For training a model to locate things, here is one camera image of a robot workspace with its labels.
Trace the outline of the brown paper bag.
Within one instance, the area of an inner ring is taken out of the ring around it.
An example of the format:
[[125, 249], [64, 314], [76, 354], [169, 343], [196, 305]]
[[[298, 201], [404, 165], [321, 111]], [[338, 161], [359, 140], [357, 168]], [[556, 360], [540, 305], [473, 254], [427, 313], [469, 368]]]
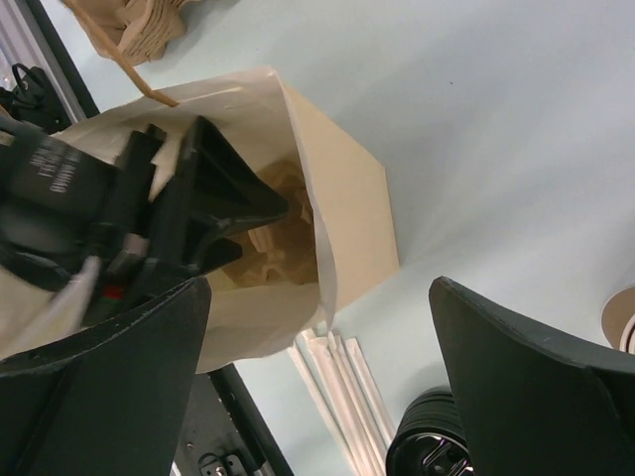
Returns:
[[335, 314], [399, 268], [383, 166], [269, 67], [175, 85], [168, 107], [148, 98], [72, 125], [60, 139], [108, 162], [125, 136], [148, 124], [168, 133], [156, 161], [164, 185], [186, 127], [201, 116], [256, 173], [291, 160], [304, 174], [313, 208], [318, 281], [237, 287], [222, 269], [209, 273], [209, 318], [197, 368], [201, 373], [290, 347], [296, 336]]

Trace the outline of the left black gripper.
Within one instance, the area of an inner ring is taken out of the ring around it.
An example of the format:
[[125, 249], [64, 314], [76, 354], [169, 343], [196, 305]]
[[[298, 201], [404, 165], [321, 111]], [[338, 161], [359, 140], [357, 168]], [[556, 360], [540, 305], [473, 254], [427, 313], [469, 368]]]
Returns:
[[[228, 238], [287, 216], [289, 203], [245, 163], [219, 129], [196, 117], [183, 136], [174, 175], [156, 196], [154, 159], [167, 133], [134, 130], [108, 162], [97, 158], [105, 195], [91, 226], [102, 259], [93, 302], [145, 302], [243, 256]], [[203, 235], [188, 237], [188, 225]]]

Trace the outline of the brown pulp cup carrier stack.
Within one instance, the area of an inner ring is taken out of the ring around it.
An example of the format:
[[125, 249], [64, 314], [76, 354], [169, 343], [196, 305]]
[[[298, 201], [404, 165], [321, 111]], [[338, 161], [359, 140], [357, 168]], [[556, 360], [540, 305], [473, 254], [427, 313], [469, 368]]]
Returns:
[[131, 64], [161, 59], [169, 41], [188, 27], [182, 19], [189, 0], [72, 1], [70, 10], [96, 52], [113, 59], [96, 32], [100, 31]]

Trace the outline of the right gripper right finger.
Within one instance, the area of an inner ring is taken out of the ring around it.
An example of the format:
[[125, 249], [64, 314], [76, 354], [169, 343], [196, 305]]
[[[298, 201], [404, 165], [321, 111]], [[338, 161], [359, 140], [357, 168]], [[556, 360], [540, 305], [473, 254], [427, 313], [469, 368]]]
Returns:
[[633, 474], [632, 355], [446, 277], [429, 300], [476, 474]]

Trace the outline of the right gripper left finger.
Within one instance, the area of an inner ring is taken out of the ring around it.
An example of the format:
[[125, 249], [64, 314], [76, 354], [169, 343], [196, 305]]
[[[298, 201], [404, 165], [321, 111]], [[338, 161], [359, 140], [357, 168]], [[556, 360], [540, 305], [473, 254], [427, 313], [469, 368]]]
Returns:
[[2, 360], [2, 474], [169, 474], [210, 302], [192, 279]]

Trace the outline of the single brown pulp cup carrier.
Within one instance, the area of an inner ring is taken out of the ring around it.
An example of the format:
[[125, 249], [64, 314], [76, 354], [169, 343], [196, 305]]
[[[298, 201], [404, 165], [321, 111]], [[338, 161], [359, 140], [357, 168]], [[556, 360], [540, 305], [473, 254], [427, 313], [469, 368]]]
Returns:
[[233, 236], [243, 255], [222, 272], [239, 288], [317, 282], [314, 214], [302, 169], [294, 161], [280, 160], [258, 177], [287, 201], [288, 212], [271, 224]]

